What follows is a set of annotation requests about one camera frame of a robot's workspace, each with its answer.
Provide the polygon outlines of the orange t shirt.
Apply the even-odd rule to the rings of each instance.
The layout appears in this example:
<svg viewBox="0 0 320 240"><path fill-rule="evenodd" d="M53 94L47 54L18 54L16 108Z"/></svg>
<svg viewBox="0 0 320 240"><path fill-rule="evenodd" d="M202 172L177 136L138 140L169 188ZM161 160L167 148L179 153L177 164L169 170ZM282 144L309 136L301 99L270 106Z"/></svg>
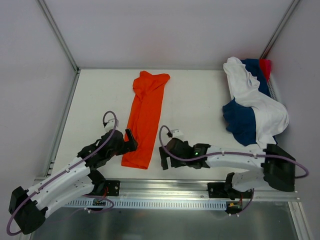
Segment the orange t shirt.
<svg viewBox="0 0 320 240"><path fill-rule="evenodd" d="M122 156L121 165L127 168L148 169L158 134L165 85L171 79L167 73L151 74L141 71L133 81L134 99L127 128L137 141L137 150Z"/></svg>

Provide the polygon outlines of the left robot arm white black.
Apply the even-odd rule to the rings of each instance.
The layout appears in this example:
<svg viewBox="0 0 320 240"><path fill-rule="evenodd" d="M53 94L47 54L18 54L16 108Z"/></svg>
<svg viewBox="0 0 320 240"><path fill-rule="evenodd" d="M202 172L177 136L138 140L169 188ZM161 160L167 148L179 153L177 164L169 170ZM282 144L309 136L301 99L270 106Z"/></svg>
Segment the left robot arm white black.
<svg viewBox="0 0 320 240"><path fill-rule="evenodd" d="M56 210L81 196L104 194L105 177L98 171L112 157L134 152L138 148L132 131L125 134L109 130L94 143L87 145L62 170L36 185L12 191L9 222L16 222L20 233L37 230Z"/></svg>

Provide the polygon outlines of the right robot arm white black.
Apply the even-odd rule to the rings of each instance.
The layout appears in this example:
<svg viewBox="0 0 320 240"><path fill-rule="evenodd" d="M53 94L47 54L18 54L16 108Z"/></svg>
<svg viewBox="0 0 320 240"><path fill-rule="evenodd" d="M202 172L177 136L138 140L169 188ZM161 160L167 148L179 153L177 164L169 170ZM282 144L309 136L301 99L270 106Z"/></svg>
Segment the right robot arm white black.
<svg viewBox="0 0 320 240"><path fill-rule="evenodd" d="M295 158L276 144L263 150L235 150L207 143L190 146L187 141L173 137L159 147L161 166L194 169L232 168L240 172L227 174L224 193L235 199L240 193L259 187L271 187L282 192L295 190Z"/></svg>

